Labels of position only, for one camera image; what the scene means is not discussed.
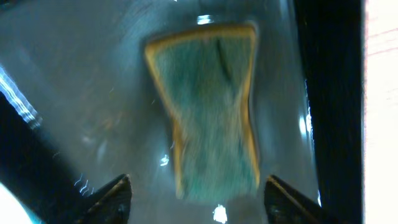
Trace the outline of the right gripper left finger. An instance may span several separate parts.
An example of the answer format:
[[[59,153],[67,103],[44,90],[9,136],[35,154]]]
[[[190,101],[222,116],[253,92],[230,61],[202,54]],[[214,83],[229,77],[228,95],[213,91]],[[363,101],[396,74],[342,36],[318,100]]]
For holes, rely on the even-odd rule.
[[[121,174],[85,199],[74,223],[127,224],[131,201],[131,178]]]

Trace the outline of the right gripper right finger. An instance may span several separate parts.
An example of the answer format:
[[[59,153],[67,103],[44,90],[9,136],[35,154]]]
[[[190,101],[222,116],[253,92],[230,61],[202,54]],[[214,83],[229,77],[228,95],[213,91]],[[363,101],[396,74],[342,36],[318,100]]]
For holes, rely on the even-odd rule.
[[[339,223],[339,219],[275,175],[267,178],[264,206],[271,224]]]

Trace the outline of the green rimmed plate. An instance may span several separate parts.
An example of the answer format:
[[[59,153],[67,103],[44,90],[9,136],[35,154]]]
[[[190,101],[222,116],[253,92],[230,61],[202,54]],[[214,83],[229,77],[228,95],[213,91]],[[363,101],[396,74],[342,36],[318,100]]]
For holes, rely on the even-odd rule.
[[[0,204],[1,224],[32,224],[32,220],[18,199],[3,184],[1,184]]]

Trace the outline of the yellow green sponge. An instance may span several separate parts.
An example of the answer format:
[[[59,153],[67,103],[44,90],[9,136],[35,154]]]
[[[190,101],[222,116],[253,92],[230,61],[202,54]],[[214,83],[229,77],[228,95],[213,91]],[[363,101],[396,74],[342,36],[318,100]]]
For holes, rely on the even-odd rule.
[[[195,202],[255,195],[259,159],[250,95],[256,29],[220,24],[149,41],[145,58],[172,122],[176,195]]]

